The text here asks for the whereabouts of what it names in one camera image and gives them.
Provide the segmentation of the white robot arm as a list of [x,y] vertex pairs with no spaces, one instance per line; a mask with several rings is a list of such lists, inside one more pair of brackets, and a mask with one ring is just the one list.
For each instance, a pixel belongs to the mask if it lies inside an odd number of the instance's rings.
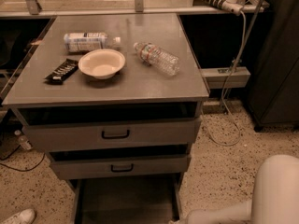
[[220,210],[193,210],[187,224],[299,224],[299,159],[267,158],[255,176],[252,199]]

